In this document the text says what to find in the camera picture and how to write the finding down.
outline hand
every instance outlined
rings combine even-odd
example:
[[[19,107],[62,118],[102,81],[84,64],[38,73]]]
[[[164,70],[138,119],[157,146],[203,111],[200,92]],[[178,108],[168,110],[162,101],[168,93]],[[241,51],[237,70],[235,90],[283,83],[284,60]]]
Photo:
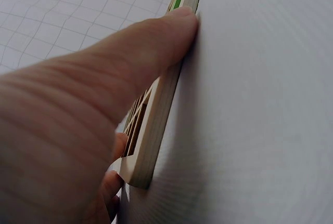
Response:
[[[134,100],[185,55],[196,29],[195,15],[180,8],[1,76],[0,216],[109,223],[122,181],[105,172],[126,140],[114,131]]]

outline wooden puzzle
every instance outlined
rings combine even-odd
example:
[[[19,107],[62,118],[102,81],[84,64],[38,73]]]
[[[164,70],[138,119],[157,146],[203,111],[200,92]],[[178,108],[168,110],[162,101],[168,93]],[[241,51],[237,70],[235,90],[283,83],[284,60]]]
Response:
[[[190,6],[195,12],[199,0],[171,0],[168,11]],[[123,180],[138,188],[148,188],[159,153],[169,110],[182,63],[170,67],[138,98],[129,111],[124,133],[125,152],[113,164]]]

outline wooden block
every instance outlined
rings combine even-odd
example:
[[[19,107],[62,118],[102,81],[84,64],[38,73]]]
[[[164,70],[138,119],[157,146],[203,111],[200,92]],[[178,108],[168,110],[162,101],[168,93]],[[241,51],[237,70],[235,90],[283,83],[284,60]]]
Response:
[[[190,6],[195,12],[199,0],[171,0],[168,11],[178,6]],[[113,168],[123,180],[147,189],[159,153],[165,125],[177,86],[182,63],[170,67],[133,104],[124,132],[129,136],[123,157]]]

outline wooden frame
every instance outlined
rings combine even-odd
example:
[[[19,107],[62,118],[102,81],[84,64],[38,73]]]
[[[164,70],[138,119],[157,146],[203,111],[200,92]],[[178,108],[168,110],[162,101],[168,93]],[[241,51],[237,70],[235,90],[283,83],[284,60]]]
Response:
[[[199,0],[181,0],[180,6],[196,11]],[[171,0],[168,11],[176,0]],[[129,111],[124,133],[126,149],[113,164],[123,180],[138,188],[148,188],[159,153],[169,110],[177,86],[182,63],[170,67],[135,101]]]

